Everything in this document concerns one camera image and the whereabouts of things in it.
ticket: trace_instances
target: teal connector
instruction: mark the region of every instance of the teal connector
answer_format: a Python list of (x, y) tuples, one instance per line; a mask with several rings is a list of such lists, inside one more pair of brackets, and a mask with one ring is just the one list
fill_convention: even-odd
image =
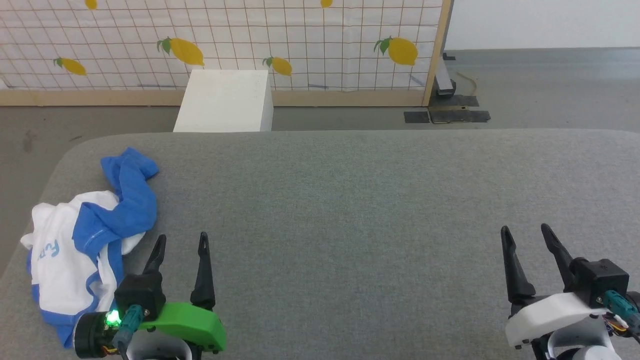
[(613, 290), (605, 292), (602, 300), (607, 309), (627, 322), (629, 331), (640, 334), (640, 314), (635, 306)]
[(113, 336), (111, 344), (118, 349), (123, 359), (127, 359), (127, 348), (133, 338), (133, 333), (138, 330), (145, 317), (145, 312), (140, 305), (131, 305), (122, 318), (118, 332)]

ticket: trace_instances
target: backdrop with lemon print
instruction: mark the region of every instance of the backdrop with lemon print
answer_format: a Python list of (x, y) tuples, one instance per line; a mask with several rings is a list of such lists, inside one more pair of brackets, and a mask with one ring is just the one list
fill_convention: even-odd
[(184, 89), (202, 68), (265, 69), (275, 90), (423, 89), (442, 4), (10, 2), (0, 79), (24, 90)]

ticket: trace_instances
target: white cube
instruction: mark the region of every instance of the white cube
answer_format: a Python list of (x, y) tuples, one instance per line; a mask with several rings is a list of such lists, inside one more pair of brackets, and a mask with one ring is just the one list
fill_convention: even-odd
[(271, 131), (267, 70), (193, 70), (173, 132)]

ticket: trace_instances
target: yellow cable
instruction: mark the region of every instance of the yellow cable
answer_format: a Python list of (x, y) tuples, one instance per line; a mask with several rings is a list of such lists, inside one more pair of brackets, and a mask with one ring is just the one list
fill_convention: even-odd
[(627, 331), (626, 329), (623, 329), (621, 327), (618, 327), (616, 325), (614, 325), (612, 322), (607, 322), (612, 328), (616, 329), (618, 332), (625, 332)]
[(467, 80), (467, 81), (469, 81), (469, 82), (471, 83), (471, 85), (472, 85), (474, 88), (473, 88), (473, 90), (471, 90), (471, 94), (470, 94), (469, 96), (475, 96), (475, 95), (476, 95), (476, 90), (478, 90), (478, 84), (476, 83), (476, 81), (475, 81), (475, 80), (473, 80), (472, 78), (470, 78), (470, 77), (468, 77), (468, 76), (464, 75), (464, 74), (461, 74), (459, 71), (456, 71), (456, 74), (457, 74), (459, 77), (461, 77), (461, 78), (463, 78), (463, 79), (465, 79), (465, 80)]

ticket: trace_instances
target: wooden frame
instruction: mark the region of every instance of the wooden frame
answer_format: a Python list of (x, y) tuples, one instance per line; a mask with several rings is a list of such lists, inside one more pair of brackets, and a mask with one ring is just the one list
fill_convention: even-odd
[(424, 87), (423, 106), (428, 106), (433, 93), (433, 82), (436, 79), (436, 69), (438, 62), (442, 60), (442, 47), (444, 35), (447, 32), (447, 22), (449, 21), (449, 12), (451, 11), (451, 0), (442, 0), (442, 9), (440, 10), (440, 19), (438, 20), (438, 32), (436, 33), (436, 41), (433, 44), (433, 55), (431, 55), (431, 63), (429, 64), (429, 73), (427, 74), (427, 82)]
[[(442, 0), (425, 91), (359, 90), (274, 91), (273, 106), (427, 106), (433, 91), (438, 62), (451, 11), (451, 0)], [(183, 90), (71, 90), (0, 91), (0, 106), (180, 106)]]

